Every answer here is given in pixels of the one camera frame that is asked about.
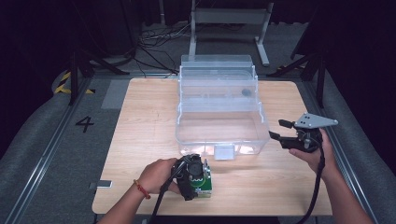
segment painted number 4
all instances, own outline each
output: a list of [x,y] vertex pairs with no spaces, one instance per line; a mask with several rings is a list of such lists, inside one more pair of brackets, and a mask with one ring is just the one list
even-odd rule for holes
[[84,119],[80,120],[79,122],[76,123],[76,125],[84,126],[84,133],[87,132],[88,126],[93,125],[93,123],[90,123],[91,117],[85,117]]

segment black strap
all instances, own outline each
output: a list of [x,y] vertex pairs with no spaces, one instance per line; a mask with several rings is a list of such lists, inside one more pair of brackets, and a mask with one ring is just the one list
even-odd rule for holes
[[151,214],[151,219],[149,220],[148,224],[154,223],[154,219],[157,216],[158,209],[160,208],[161,201],[163,200],[163,195],[166,191],[168,191],[169,186],[171,185],[173,179],[180,173],[180,171],[186,166],[187,163],[184,161],[182,162],[177,169],[171,174],[171,176],[166,180],[165,183],[160,188],[160,194],[158,195],[157,202],[155,203],[154,211]]
[[321,174],[323,172],[324,166],[325,166],[323,147],[320,146],[319,149],[320,149],[320,161],[319,161],[319,165],[318,165],[317,178],[315,180],[314,194],[312,195],[312,200],[311,200],[311,204],[309,205],[308,211],[306,212],[305,216],[303,216],[303,218],[299,222],[297,222],[298,224],[305,223],[306,220],[311,216],[311,213],[314,210],[315,203],[318,198],[319,187],[320,187],[320,178],[321,178]]

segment metal frame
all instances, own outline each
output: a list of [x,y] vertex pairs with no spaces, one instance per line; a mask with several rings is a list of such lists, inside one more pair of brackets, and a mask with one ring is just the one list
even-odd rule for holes
[[[81,86],[79,87],[79,92],[84,92],[85,90],[87,90],[90,83],[90,78],[84,78],[81,82]],[[24,212],[26,211],[30,201],[32,201],[33,196],[35,195],[35,192],[37,191],[38,186],[41,183],[41,180],[43,179],[48,168],[50,167],[50,163],[52,161],[52,158],[56,154],[59,144],[61,143],[66,127],[69,124],[73,114],[77,110],[79,102],[81,101],[83,96],[84,94],[78,95],[75,104],[72,104],[66,108],[66,111],[64,112],[64,115],[58,127],[56,128],[54,135],[50,139],[49,144],[44,150],[40,161],[35,166],[35,169],[33,170],[32,174],[29,177],[29,180],[23,188],[19,199],[14,204],[11,212],[8,214],[6,223],[20,223]]]
[[191,41],[189,55],[195,55],[197,36],[195,33],[196,23],[244,23],[260,24],[262,30],[259,36],[255,37],[257,50],[262,59],[263,66],[269,66],[269,60],[263,40],[271,18],[274,3],[269,3],[267,9],[235,9],[235,8],[197,8],[195,0],[191,5]]
[[[312,84],[309,82],[304,82],[304,87],[305,87],[306,91],[308,92],[309,99],[313,102],[313,106],[314,106],[313,113],[327,118],[328,116],[327,116],[325,110],[320,108],[318,104],[314,103],[316,96],[315,96],[315,89],[312,86]],[[365,193],[363,192],[363,189],[361,188],[361,183],[359,182],[358,178],[356,177],[355,172],[352,169],[352,166],[350,165],[349,161],[347,160],[347,156],[344,153],[344,149],[341,146],[341,143],[339,142],[334,129],[332,127],[326,127],[325,130],[326,130],[327,134],[329,135],[329,138],[332,142],[332,145],[334,148],[334,157],[338,163],[341,173],[344,176],[344,179],[346,180],[346,183],[349,185],[349,188],[355,194],[359,203],[361,204],[363,209],[366,211],[366,213],[370,216],[372,221],[374,223],[378,223],[375,213],[374,213]]]

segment wooden table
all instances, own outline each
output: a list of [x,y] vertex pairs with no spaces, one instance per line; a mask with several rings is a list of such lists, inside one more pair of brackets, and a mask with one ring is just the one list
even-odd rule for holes
[[[260,81],[270,130],[285,136],[295,131],[280,127],[279,119],[297,120],[305,111],[297,87],[286,81]],[[98,189],[92,210],[105,214],[138,178],[145,166],[159,158],[180,158],[175,127],[177,80],[172,78],[132,79],[108,151],[101,180],[112,180],[110,189]],[[166,192],[159,215],[192,216],[302,216],[314,189],[315,173],[307,163],[270,140],[259,155],[238,155],[234,161],[207,157],[212,171],[211,198],[185,202]],[[151,214],[157,195],[144,200],[138,214]],[[312,213],[331,215],[323,182]]]

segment person's left hand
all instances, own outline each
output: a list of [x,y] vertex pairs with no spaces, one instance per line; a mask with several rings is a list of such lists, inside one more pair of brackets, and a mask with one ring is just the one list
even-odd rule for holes
[[[160,193],[160,188],[165,181],[171,176],[172,166],[177,161],[176,158],[168,160],[157,160],[146,166],[140,175],[138,182],[148,193]],[[174,193],[180,193],[178,186],[172,181],[169,190]]]

